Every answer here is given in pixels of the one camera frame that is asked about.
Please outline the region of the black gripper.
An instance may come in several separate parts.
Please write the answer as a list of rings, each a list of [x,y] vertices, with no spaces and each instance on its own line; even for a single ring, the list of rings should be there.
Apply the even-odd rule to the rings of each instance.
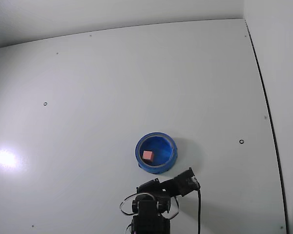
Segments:
[[[137,194],[151,194],[156,199],[178,196],[178,187],[174,179],[160,182],[159,179],[150,180],[137,187]]]

